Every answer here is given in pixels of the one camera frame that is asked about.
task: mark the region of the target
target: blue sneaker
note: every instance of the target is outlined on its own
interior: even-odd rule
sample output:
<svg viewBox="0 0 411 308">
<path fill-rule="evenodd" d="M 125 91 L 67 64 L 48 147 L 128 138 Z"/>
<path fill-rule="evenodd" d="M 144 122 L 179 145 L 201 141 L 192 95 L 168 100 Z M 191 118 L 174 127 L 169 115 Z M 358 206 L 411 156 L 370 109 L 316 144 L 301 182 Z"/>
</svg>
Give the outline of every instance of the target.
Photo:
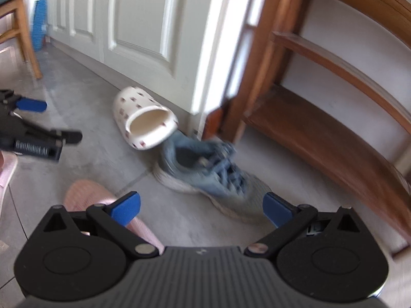
<svg viewBox="0 0 411 308">
<path fill-rule="evenodd" d="M 232 218 L 244 222 L 265 220 L 263 197 L 271 189 L 254 175 L 241 171 L 231 160 L 234 154 L 230 143 L 193 140 L 176 131 L 164 142 L 153 173 L 172 190 L 203 193 Z"/>
</svg>

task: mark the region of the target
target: blue gripper pad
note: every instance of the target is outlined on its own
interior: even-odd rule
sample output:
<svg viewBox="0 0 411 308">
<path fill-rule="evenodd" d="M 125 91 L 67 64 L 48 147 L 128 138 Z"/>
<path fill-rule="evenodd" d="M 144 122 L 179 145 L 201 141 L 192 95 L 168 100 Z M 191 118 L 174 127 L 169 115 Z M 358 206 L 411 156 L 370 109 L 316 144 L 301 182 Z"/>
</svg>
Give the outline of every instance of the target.
<svg viewBox="0 0 411 308">
<path fill-rule="evenodd" d="M 47 109 L 47 103 L 42 100 L 34 100 L 31 98 L 23 97 L 16 102 L 16 106 L 20 110 L 44 112 Z"/>
<path fill-rule="evenodd" d="M 298 212 L 291 205 L 273 192 L 268 192 L 263 198 L 264 215 L 278 228 L 293 218 Z"/>
<path fill-rule="evenodd" d="M 133 218 L 140 213 L 141 199 L 137 192 L 116 205 L 110 213 L 112 219 L 123 226 L 126 226 Z"/>
</svg>

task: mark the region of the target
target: pink slipper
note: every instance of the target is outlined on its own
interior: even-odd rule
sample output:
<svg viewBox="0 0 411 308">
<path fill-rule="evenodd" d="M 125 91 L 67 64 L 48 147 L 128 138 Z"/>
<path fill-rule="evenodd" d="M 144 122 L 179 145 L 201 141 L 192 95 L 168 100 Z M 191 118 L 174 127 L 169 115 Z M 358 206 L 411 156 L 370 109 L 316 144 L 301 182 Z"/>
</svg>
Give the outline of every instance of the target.
<svg viewBox="0 0 411 308">
<path fill-rule="evenodd" d="M 116 199 L 102 185 L 88 179 L 81 179 L 74 182 L 67 191 L 64 206 L 67 211 L 84 211 L 90 205 L 100 203 L 108 205 L 116 201 Z M 126 228 L 157 247 L 160 254 L 163 253 L 164 246 L 139 218 L 135 217 L 131 220 Z"/>
<path fill-rule="evenodd" d="M 7 187 L 9 186 L 10 180 L 16 171 L 18 163 L 16 154 L 5 151 L 2 151 L 1 154 L 3 155 L 4 163 L 3 169 L 0 169 L 0 216 L 1 209 L 3 207 L 4 195 L 6 194 Z"/>
</svg>

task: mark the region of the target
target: gray gripper base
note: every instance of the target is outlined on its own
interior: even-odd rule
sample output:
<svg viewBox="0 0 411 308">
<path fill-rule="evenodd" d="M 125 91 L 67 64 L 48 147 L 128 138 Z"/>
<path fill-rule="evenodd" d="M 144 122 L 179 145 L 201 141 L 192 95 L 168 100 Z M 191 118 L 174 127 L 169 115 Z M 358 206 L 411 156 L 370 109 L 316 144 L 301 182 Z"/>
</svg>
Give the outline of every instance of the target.
<svg viewBox="0 0 411 308">
<path fill-rule="evenodd" d="M 357 303 L 326 303 L 288 286 L 268 260 L 238 247 L 168 247 L 157 258 L 133 263 L 113 288 L 77 302 L 29 296 L 18 308 L 387 308 L 371 297 Z"/>
</svg>

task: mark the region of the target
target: shoelace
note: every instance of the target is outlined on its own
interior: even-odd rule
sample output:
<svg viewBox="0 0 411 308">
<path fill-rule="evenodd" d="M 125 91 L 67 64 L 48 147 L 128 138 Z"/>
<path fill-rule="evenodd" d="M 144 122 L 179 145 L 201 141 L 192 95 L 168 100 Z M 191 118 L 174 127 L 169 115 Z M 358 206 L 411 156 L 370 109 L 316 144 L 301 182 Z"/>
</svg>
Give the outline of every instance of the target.
<svg viewBox="0 0 411 308">
<path fill-rule="evenodd" d="M 230 186 L 233 186 L 237 193 L 245 193 L 247 183 L 244 175 L 241 169 L 231 160 L 234 153 L 235 150 L 231 144 L 221 144 L 215 154 L 208 159 L 205 167 L 219 176 L 220 183 L 224 187 L 230 189 Z"/>
</svg>

